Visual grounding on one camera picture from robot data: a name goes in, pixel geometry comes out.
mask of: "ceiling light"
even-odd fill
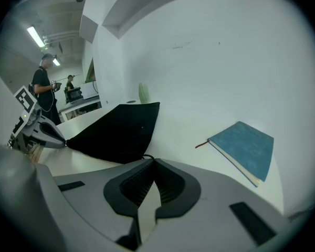
[[[36,44],[41,48],[41,47],[44,47],[44,43],[43,41],[41,40],[41,38],[38,36],[35,28],[32,26],[32,27],[29,27],[27,29],[28,33],[31,35],[31,37],[33,38],[33,40],[36,42]]]
[[[54,59],[53,62],[54,62],[54,64],[55,64],[56,66],[59,66],[59,65],[60,65],[59,62],[58,62],[58,60],[56,60],[56,59]]]

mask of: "table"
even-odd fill
[[[98,102],[100,102],[99,96],[95,96],[89,99],[79,99],[77,101],[67,103],[66,106],[60,109],[58,112],[62,113],[64,121],[68,121],[67,113],[75,111],[76,109],[79,109],[82,107],[86,107],[93,103],[98,103]]]
[[[86,113],[60,124],[58,128],[65,139],[70,139],[114,107],[107,106]],[[265,199],[283,214],[284,199],[279,170],[274,156],[272,156],[266,181],[261,183],[259,187],[254,187],[230,161],[210,144],[195,149],[195,146],[205,142],[207,138],[224,130],[234,122],[236,121],[213,117],[206,113],[193,111],[193,109],[161,104],[152,140],[146,154],[230,176]],[[39,163],[46,164],[53,176],[96,171],[120,165],[119,163],[95,159],[69,148],[61,150],[44,148]]]

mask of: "book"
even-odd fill
[[[208,141],[256,187],[266,180],[273,153],[273,137],[238,121]]]

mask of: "black fabric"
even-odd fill
[[[160,103],[120,104],[67,141],[98,159],[129,163],[142,159],[151,142]]]
[[[54,104],[51,107],[51,110],[46,112],[42,110],[42,115],[51,120],[55,125],[61,124],[61,120],[58,115],[57,107],[56,107],[57,100],[54,100]]]
[[[42,57],[42,60],[48,59],[48,58],[52,58],[52,59],[56,59],[57,55],[51,55],[50,53],[45,53]]]
[[[34,73],[32,84],[33,86],[34,85],[40,85],[42,87],[50,86],[48,73],[42,66],[40,66]],[[53,92],[52,90],[48,90],[37,95],[37,101],[44,110],[50,109],[50,106],[53,102],[52,100],[55,97],[55,96],[53,97],[52,92]]]
[[[70,87],[70,89],[72,90],[74,86],[72,85],[72,83],[70,81],[68,81],[67,82],[67,87]]]

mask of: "person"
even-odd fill
[[[67,82],[67,88],[68,90],[72,90],[74,88],[74,86],[72,85],[72,81],[74,79],[74,76],[73,75],[69,75],[68,76],[68,82]]]
[[[42,108],[42,115],[50,119],[55,125],[58,125],[61,124],[61,120],[57,112],[57,100],[54,95],[54,92],[57,90],[55,85],[50,84],[47,73],[47,69],[52,68],[55,58],[49,53],[42,57],[40,66],[34,73],[32,84],[38,104]]]

